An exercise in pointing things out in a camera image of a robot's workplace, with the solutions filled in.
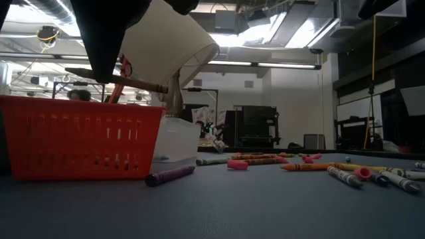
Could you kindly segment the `white grey crayon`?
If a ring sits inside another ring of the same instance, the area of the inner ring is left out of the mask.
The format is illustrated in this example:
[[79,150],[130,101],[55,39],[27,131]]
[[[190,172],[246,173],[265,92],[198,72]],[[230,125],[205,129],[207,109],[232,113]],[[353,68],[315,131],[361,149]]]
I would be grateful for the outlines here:
[[356,188],[356,189],[360,189],[363,186],[362,181],[357,178],[356,176],[347,173],[345,171],[342,171],[336,167],[331,167],[329,166],[327,168],[327,172],[335,177],[336,179],[339,179],[340,181],[346,183],[347,185],[349,185],[350,187]]

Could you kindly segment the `black light stand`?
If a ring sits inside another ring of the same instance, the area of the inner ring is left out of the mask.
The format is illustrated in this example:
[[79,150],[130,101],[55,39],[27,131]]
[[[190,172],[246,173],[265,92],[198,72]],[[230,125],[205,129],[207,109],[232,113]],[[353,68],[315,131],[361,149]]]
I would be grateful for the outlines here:
[[373,103],[373,97],[375,93],[375,83],[373,80],[371,80],[370,82],[368,93],[369,93],[370,103],[369,103],[369,111],[367,116],[365,142],[364,142],[363,148],[366,149],[367,140],[369,140],[370,141],[369,149],[374,149],[376,136],[375,136],[375,111],[374,111],[374,103]]

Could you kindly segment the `person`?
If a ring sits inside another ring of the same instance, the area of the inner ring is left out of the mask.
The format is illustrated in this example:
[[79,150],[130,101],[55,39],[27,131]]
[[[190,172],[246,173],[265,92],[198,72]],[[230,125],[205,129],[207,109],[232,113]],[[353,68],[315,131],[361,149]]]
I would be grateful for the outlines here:
[[89,102],[91,100],[91,93],[87,90],[71,90],[67,93],[69,100],[78,100]]

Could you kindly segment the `tilted white panel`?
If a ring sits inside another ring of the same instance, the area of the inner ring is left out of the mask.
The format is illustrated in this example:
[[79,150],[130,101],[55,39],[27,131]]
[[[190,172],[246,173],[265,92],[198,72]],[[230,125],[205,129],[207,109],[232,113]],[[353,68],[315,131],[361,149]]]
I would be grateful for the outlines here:
[[409,116],[425,115],[425,85],[402,88],[400,91]]

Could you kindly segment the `green plastic basket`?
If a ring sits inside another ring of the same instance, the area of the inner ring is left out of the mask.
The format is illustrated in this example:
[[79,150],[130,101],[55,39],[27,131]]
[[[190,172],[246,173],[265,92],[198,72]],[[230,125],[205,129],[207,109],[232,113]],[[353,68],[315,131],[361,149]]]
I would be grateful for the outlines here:
[[5,135],[5,126],[3,114],[0,110],[0,175],[6,175],[11,172],[9,154],[7,149],[7,140]]

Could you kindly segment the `patterned white sheet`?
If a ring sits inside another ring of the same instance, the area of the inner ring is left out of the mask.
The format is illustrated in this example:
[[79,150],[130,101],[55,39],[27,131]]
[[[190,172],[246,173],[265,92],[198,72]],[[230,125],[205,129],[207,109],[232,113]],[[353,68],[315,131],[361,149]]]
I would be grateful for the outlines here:
[[209,107],[201,107],[197,109],[192,109],[192,120],[193,123],[196,123],[198,121],[203,122],[205,125],[207,123],[216,123],[216,110],[209,108]]

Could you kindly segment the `black equipment rack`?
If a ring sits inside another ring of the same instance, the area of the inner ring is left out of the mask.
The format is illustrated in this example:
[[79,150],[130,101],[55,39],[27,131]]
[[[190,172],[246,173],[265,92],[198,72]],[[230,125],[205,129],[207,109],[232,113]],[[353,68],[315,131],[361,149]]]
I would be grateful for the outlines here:
[[274,106],[236,106],[225,115],[223,141],[229,147],[273,148],[280,144]]

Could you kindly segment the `red plastic basket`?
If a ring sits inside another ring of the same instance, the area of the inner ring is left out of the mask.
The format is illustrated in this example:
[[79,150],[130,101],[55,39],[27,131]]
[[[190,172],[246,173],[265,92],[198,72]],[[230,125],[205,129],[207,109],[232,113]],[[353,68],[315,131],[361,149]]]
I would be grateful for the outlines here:
[[0,96],[12,176],[20,181],[144,179],[164,110]]

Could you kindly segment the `white ceiling box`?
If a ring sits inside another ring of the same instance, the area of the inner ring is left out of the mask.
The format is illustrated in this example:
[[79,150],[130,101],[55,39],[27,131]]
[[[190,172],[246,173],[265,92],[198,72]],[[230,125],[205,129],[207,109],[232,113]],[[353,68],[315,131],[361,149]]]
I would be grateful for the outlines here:
[[236,28],[236,11],[216,10],[214,28],[217,31],[234,31]]

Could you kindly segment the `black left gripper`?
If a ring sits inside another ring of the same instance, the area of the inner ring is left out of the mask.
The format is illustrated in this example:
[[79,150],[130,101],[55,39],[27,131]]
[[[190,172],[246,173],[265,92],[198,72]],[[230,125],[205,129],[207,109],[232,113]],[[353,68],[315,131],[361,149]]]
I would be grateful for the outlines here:
[[[144,16],[152,0],[70,0],[94,79],[109,83],[127,28]],[[188,15],[199,0],[164,0]]]

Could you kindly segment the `grey trash can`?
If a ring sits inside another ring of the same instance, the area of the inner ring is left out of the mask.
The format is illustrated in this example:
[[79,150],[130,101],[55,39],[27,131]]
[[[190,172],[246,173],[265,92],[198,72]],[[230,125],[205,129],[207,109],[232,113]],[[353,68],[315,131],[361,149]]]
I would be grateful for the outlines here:
[[303,147],[305,149],[325,150],[325,136],[323,134],[304,134]]

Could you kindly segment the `black metal frame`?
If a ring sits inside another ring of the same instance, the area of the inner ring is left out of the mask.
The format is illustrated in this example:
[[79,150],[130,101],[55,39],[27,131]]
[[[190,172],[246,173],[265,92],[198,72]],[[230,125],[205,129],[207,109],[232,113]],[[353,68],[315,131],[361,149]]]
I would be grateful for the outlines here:
[[52,87],[52,99],[58,99],[57,95],[64,93],[66,98],[67,93],[71,90],[87,90],[91,93],[90,102],[103,102],[106,99],[106,87],[104,84],[91,82],[54,82]]

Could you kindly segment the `clear plastic bin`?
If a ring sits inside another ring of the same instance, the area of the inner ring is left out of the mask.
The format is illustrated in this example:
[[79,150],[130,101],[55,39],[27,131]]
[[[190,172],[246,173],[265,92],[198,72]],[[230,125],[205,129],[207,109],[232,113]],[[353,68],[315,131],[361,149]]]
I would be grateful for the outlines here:
[[163,155],[169,160],[152,160],[150,173],[194,165],[200,133],[199,125],[180,118],[163,118],[160,122],[153,158]]

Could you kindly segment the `black pole stand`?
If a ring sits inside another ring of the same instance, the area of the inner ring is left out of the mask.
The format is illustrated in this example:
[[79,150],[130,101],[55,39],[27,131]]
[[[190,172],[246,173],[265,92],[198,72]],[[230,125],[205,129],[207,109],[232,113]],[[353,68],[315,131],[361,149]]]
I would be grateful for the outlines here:
[[219,90],[217,89],[208,89],[208,88],[198,88],[198,87],[190,87],[190,88],[183,88],[182,90],[188,91],[188,92],[214,92],[216,94],[215,98],[215,124],[218,123],[218,96],[219,96]]

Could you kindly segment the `red desk lamp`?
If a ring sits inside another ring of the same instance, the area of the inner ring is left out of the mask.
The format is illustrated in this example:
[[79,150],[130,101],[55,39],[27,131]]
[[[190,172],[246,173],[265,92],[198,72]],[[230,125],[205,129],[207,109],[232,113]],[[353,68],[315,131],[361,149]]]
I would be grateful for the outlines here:
[[[120,56],[120,62],[122,64],[120,67],[120,76],[126,77],[126,78],[130,77],[133,71],[132,66],[124,54]],[[111,104],[118,103],[118,100],[122,94],[123,89],[124,89],[124,85],[115,84],[112,95],[106,98],[106,102]]]

